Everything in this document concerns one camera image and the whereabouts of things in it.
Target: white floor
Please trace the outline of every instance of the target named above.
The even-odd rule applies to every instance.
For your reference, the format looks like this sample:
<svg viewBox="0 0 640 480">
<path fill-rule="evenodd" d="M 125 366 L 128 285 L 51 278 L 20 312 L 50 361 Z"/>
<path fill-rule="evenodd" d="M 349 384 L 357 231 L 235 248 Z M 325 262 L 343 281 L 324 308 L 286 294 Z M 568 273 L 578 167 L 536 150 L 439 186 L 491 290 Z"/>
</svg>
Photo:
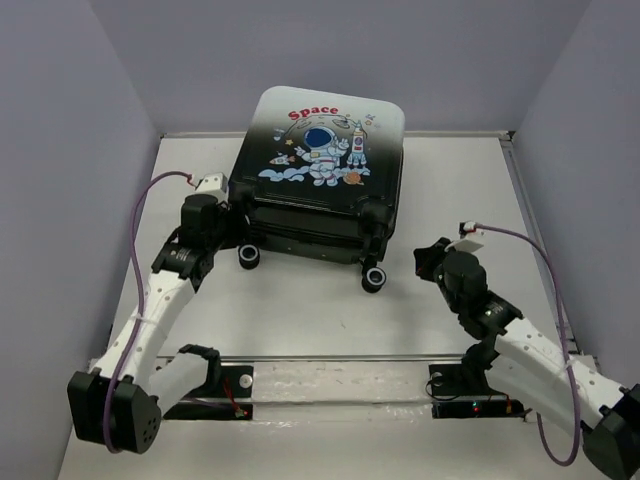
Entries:
<svg viewBox="0 0 640 480">
<path fill-rule="evenodd" d="M 155 173 L 230 172 L 240 143 L 163 140 Z M 191 342 L 244 357 L 464 353 L 473 340 L 437 289 L 414 276 L 412 250 L 455 236 L 462 220 L 521 232 L 524 222 L 498 140 L 409 138 L 405 152 L 398 227 L 382 264 L 389 282 L 380 293 L 362 292 L 355 268 L 266 252 L 257 270 L 245 272 L 234 252 L 222 252 L 162 354 Z M 188 193 L 180 180 L 151 193 L 138 234 L 143 271 L 177 225 Z M 491 288 L 556 338 L 531 249 L 488 234 L 479 257 Z M 130 271 L 114 335 L 135 299 Z M 423 390 L 426 363 L 322 365 L 256 364 L 253 422 L 163 422 L 141 456 L 112 456 L 72 434 L 60 480 L 603 478 L 582 455 L 568 469 L 552 464 L 534 423 L 433 420 Z M 570 438 L 548 430 L 565 456 Z"/>
</svg>

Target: astronaut illustration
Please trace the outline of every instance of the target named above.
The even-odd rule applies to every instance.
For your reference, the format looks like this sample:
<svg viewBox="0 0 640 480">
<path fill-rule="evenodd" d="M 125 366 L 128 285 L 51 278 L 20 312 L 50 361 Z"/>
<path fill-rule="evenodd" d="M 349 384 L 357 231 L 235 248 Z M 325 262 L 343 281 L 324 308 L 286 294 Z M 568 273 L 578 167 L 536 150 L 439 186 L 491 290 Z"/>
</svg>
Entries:
<svg viewBox="0 0 640 480">
<path fill-rule="evenodd" d="M 339 140 L 330 128 L 317 126 L 305 132 L 304 143 L 311 151 L 307 152 L 302 147 L 296 147 L 295 150 L 300 158 L 311 163 L 309 174 L 314 178 L 313 184 L 319 187 L 326 182 L 329 187 L 335 187 L 338 184 L 340 158 L 349 149 L 349 141 Z"/>
<path fill-rule="evenodd" d="M 351 153 L 347 158 L 347 165 L 355 168 L 358 173 L 369 175 L 370 171 L 366 167 L 367 156 L 364 154 L 364 132 L 362 131 L 362 123 L 358 121 L 353 131 L 353 144 L 351 145 Z"/>
</svg>

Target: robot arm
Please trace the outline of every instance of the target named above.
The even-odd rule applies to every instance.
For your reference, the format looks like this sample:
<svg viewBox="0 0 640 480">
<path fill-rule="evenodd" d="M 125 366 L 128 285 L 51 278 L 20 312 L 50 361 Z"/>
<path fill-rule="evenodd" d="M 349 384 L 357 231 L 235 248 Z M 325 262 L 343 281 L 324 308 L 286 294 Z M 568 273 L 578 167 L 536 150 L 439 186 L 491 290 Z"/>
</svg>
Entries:
<svg viewBox="0 0 640 480">
<path fill-rule="evenodd" d="M 415 250 L 416 274 L 438 285 L 461 326 L 480 342 L 467 351 L 463 370 L 484 375 L 490 388 L 518 398 L 571 434 L 573 397 L 562 350 L 488 289 L 486 271 L 471 253 L 482 245 L 479 233 L 461 228 L 461 240 L 441 238 Z M 586 457 L 609 478 L 631 478 L 640 468 L 640 385 L 629 390 L 575 358 L 570 364 Z"/>
<path fill-rule="evenodd" d="M 212 348 L 186 345 L 157 372 L 154 363 L 178 315 L 212 270 L 214 255 L 235 231 L 225 200 L 222 174 L 205 177 L 185 199 L 180 226 L 152 265 L 142 315 L 137 309 L 131 314 L 91 372 L 71 378 L 67 393 L 79 439 L 105 444 L 103 413 L 109 402 L 111 447 L 144 453 L 169 408 L 194 389 L 218 383 L 220 354 Z"/>
</svg>

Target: black and white suitcase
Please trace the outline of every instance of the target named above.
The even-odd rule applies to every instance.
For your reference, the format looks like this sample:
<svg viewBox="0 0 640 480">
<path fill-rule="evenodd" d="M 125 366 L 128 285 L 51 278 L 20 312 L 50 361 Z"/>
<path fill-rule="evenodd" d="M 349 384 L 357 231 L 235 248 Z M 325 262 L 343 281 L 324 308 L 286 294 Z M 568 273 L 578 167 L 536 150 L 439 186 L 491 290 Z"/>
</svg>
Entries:
<svg viewBox="0 0 640 480">
<path fill-rule="evenodd" d="M 248 220 L 243 266 L 257 264 L 255 247 L 360 263 L 365 290 L 380 290 L 386 274 L 377 263 L 395 229 L 403 134 L 404 114 L 392 103 L 267 90 L 229 179 L 229 201 Z"/>
</svg>

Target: white wall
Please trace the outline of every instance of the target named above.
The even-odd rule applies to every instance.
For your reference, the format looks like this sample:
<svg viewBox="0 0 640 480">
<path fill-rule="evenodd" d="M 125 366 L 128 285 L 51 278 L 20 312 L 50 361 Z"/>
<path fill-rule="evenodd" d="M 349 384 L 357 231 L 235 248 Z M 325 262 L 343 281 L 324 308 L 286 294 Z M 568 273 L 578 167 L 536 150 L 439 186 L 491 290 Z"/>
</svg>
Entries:
<svg viewBox="0 0 640 480">
<path fill-rule="evenodd" d="M 91 0 L 163 132 L 245 130 L 273 85 L 407 128 L 515 130 L 589 0 Z"/>
<path fill-rule="evenodd" d="M 52 479 L 159 140 L 85 1 L 3 2 L 0 66 L 0 478 Z"/>
<path fill-rule="evenodd" d="M 593 0 L 516 150 L 571 324 L 604 371 L 640 381 L 640 2 Z"/>
</svg>

